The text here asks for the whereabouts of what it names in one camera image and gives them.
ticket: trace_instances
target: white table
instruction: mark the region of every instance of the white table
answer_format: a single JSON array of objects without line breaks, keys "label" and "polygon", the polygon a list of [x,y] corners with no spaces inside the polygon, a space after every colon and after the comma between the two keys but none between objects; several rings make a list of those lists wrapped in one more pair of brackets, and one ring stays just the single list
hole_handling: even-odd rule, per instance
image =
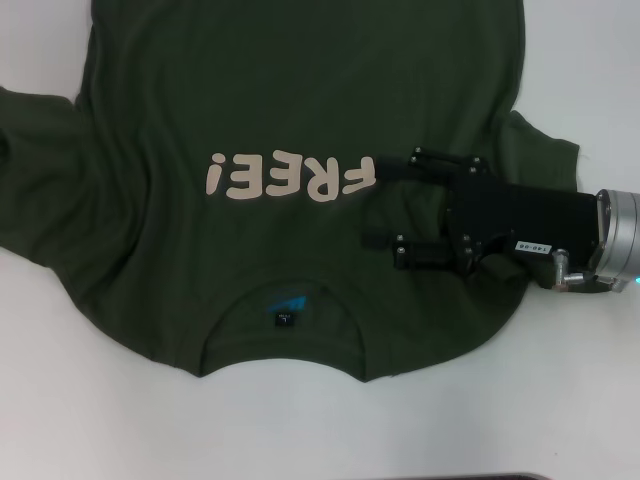
[{"label": "white table", "polygon": [[[532,1],[518,109],[583,146],[581,188],[640,191],[640,3]],[[0,0],[0,84],[73,97],[88,0]],[[0,478],[640,478],[640,295],[532,287],[489,344],[361,384],[311,363],[203,380],[94,328],[0,252]]]}]

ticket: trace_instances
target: white label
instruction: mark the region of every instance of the white label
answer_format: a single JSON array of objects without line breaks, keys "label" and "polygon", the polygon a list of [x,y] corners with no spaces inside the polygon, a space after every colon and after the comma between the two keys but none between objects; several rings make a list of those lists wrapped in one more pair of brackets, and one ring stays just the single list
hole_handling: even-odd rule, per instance
[{"label": "white label", "polygon": [[521,252],[541,253],[546,255],[551,252],[551,245],[542,245],[540,243],[518,242],[516,250]]}]

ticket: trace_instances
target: green t-shirt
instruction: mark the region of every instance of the green t-shirt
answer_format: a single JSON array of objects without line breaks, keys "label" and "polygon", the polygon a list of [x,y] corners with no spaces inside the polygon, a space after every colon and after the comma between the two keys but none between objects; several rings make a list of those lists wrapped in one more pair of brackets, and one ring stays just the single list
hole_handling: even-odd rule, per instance
[{"label": "green t-shirt", "polygon": [[530,279],[394,269],[383,226],[438,238],[444,193],[375,181],[415,146],[575,189],[577,147],[511,112],[520,0],[94,0],[75,105],[0,90],[0,246],[107,335],[203,376],[273,357],[361,380],[494,335]]}]

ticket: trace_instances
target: white surface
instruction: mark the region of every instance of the white surface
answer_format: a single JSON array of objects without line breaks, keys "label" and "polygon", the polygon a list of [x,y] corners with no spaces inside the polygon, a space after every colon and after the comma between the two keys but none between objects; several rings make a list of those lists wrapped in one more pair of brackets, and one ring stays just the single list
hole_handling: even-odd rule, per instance
[{"label": "white surface", "polygon": [[[583,145],[585,191],[640,191],[640,3],[526,7],[519,110]],[[74,96],[88,26],[88,0],[0,0],[0,84]],[[481,349],[366,385],[285,360],[197,380],[117,345],[52,273],[0,252],[0,478],[637,480],[639,291],[531,288]]]}]

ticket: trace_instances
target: robotic arm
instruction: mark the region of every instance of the robotic arm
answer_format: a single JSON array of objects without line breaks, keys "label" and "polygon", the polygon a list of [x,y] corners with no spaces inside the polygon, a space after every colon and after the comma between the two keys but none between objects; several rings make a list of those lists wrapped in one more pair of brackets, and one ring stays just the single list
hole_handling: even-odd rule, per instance
[{"label": "robotic arm", "polygon": [[398,269],[447,269],[469,275],[493,253],[555,265],[554,290],[599,282],[621,292],[640,283],[640,195],[597,195],[513,185],[479,157],[416,148],[405,161],[380,156],[376,178],[419,180],[449,191],[443,240],[389,242]]}]

